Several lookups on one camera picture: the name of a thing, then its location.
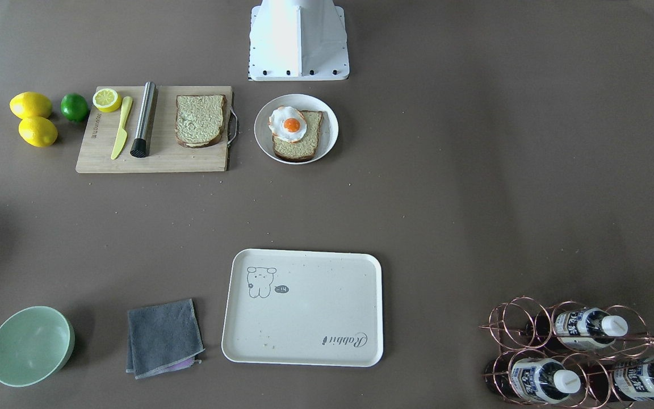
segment mint green bowl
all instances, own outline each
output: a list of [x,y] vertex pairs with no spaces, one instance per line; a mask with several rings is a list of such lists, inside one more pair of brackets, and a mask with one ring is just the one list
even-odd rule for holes
[[0,382],[29,386],[65,365],[75,345],[75,331],[62,313],[32,306],[0,326]]

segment yellow knife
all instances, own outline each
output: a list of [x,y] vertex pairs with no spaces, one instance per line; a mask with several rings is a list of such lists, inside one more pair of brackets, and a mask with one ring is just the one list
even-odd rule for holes
[[130,114],[130,108],[132,106],[132,97],[123,98],[123,104],[120,106],[120,124],[118,125],[118,135],[115,137],[115,146],[112,147],[112,155],[110,155],[112,160],[116,160],[118,155],[120,155],[123,147],[125,147],[125,141],[128,139],[128,132],[125,132],[125,121],[128,120],[128,115]]

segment white bottle cap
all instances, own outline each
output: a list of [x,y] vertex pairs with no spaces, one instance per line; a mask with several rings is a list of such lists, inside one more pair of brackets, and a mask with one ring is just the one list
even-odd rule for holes
[[571,370],[560,369],[554,375],[555,387],[561,393],[573,394],[581,388],[579,376]]
[[602,332],[608,336],[625,336],[627,335],[627,321],[619,315],[608,315],[602,318]]

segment towel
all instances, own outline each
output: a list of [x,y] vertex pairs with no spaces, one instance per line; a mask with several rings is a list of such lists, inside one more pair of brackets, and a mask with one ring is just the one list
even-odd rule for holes
[[193,300],[128,311],[128,358],[125,372],[136,379],[189,368],[203,352]]

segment toast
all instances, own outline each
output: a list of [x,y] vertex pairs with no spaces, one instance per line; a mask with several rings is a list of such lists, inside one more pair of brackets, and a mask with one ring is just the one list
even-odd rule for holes
[[221,140],[225,95],[176,96],[176,142],[181,147],[204,148]]
[[291,143],[280,139],[272,133],[274,143],[274,155],[281,160],[301,162],[309,161],[317,153],[317,145],[320,142],[320,128],[322,127],[322,111],[300,111],[307,123],[307,133],[299,142]]

